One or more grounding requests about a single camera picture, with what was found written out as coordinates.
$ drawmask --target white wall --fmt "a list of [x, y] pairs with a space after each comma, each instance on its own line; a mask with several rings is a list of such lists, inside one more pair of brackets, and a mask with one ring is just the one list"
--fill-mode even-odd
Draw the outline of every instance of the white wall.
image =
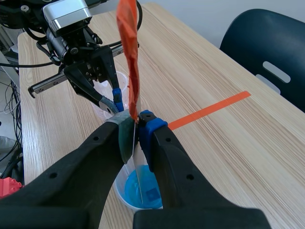
[[[139, 0], [140, 3], [150, 1], [167, 9], [217, 47], [234, 18], [246, 10], [272, 10], [305, 22], [304, 0]], [[114, 10], [117, 3], [118, 0], [109, 0], [92, 12]]]

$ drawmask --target dark blue chair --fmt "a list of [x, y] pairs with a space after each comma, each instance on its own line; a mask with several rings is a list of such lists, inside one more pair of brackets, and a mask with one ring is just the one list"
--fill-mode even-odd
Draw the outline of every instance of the dark blue chair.
[[[233, 21], [220, 49], [252, 74], [269, 80], [305, 112], [305, 23], [268, 10], [249, 10]], [[264, 62], [288, 74], [290, 82], [263, 67]]]

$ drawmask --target clear plastic cup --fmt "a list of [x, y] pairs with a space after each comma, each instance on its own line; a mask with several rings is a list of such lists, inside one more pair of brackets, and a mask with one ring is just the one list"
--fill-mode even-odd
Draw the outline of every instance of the clear plastic cup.
[[158, 183], [154, 174], [149, 171], [148, 165], [143, 165], [142, 177], [145, 179], [142, 183], [149, 190], [146, 193], [142, 193], [142, 195], [145, 195], [150, 200], [149, 203], [144, 205], [141, 201], [139, 183], [132, 158], [122, 167], [114, 181], [113, 186], [116, 196], [133, 211], [162, 208]]
[[[118, 77], [120, 89], [122, 91], [122, 101], [123, 101], [124, 110], [126, 110], [126, 109], [128, 109], [128, 102], [129, 102], [129, 88], [127, 87], [128, 86], [128, 78], [122, 72], [116, 72], [116, 74], [117, 74], [117, 77]], [[106, 96], [108, 99], [113, 101], [112, 88], [111, 88], [108, 81], [105, 81], [103, 83], [94, 81], [93, 83], [94, 83], [94, 89], [98, 93], [100, 93], [101, 95]], [[94, 104], [92, 104], [92, 105], [93, 105], [94, 112], [102, 120], [106, 120], [106, 119], [112, 117], [112, 115], [109, 114], [108, 112], [103, 111], [102, 109], [100, 109], [99, 107], [97, 107]]]

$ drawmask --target metal bracket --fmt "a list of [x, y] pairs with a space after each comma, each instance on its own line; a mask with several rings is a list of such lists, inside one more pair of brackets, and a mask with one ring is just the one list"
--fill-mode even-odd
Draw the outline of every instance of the metal bracket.
[[[124, 49], [123, 49], [122, 46], [119, 46], [119, 47], [112, 50], [113, 57], [116, 57], [116, 56], [118, 56], [122, 53], [124, 53]], [[44, 92], [44, 91], [46, 91], [46, 90], [64, 82], [66, 80], [67, 80], [67, 77], [65, 76], [65, 74], [64, 73], [59, 73], [59, 74], [54, 75], [54, 76], [52, 76], [48, 79], [40, 81], [37, 84], [34, 84], [33, 86], [28, 88], [28, 91], [29, 91], [30, 95], [33, 98], [35, 98], [34, 92], [36, 94], [39, 94], [39, 93]]]

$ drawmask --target wood grain surface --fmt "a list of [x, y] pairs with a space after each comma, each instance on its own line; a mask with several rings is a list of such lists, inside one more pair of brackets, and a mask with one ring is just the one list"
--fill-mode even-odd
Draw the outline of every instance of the wood grain surface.
[[[105, 44], [119, 40], [114, 12], [95, 16], [90, 27]], [[262, 209], [274, 229], [304, 228], [305, 114], [156, 4], [143, 5], [139, 43], [142, 109], [168, 122], [241, 91], [251, 94], [174, 133], [230, 201]], [[49, 61], [26, 34], [19, 52], [21, 64]], [[123, 55], [115, 64], [128, 75]], [[56, 72], [56, 66], [20, 71], [26, 183], [103, 122], [67, 82], [30, 97], [30, 85]], [[132, 228], [132, 216], [111, 190], [101, 228]]]

